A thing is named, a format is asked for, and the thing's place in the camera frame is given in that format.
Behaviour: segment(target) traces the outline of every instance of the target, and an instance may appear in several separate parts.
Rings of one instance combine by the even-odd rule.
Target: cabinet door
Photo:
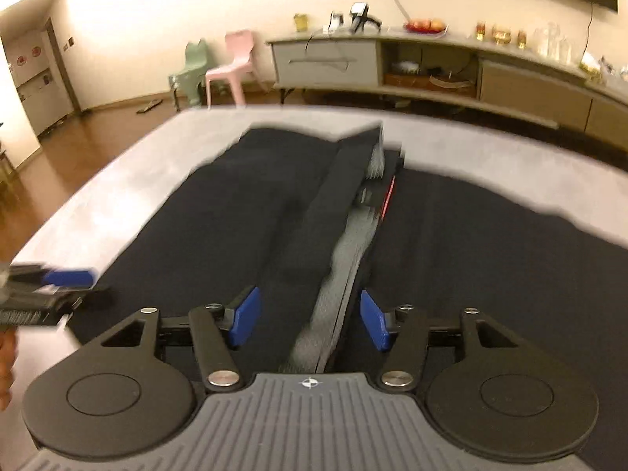
[[[593,99],[586,133],[628,150],[628,108],[606,99]]]
[[[585,130],[591,95],[583,88],[517,67],[482,62],[480,100]]]
[[[374,40],[312,40],[272,45],[277,83],[284,87],[378,86]]]

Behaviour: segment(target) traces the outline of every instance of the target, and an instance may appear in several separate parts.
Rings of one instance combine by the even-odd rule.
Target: chair backrest
[[[230,32],[225,35],[225,43],[227,50],[234,56],[234,61],[248,62],[250,60],[250,52],[253,51],[255,45],[253,32],[250,30]]]
[[[186,67],[207,64],[210,58],[209,47],[205,42],[205,39],[200,39],[198,44],[188,42],[188,45],[185,46]]]

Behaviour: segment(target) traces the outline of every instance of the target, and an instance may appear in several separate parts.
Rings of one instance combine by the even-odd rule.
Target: human hand
[[[0,333],[0,411],[4,411],[11,402],[11,369],[17,356],[18,337],[15,328]]]

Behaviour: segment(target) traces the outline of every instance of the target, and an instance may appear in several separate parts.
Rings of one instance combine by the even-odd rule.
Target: brown floor
[[[276,104],[279,95],[247,94],[255,104]],[[212,100],[231,104],[229,96]],[[393,109],[394,103],[377,96],[308,91],[291,94],[287,105],[298,104]],[[159,124],[174,116],[170,100],[144,114],[135,111],[143,105],[93,111],[71,117],[40,135],[42,151],[31,158],[9,186],[0,185],[0,261],[9,262],[32,235],[78,189],[113,159]],[[412,102],[397,111],[469,122],[529,136],[575,150],[601,161],[627,169],[626,154],[568,130],[547,130],[532,124],[488,115],[479,111],[451,108],[434,103]]]

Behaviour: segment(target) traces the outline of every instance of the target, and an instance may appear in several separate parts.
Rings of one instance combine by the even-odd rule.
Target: silver bolt
[[[207,376],[207,382],[214,386],[233,386],[240,380],[240,376],[233,370],[217,370]]]
[[[407,386],[414,380],[407,372],[394,370],[391,372],[385,372],[382,374],[382,382],[391,387],[403,387]]]

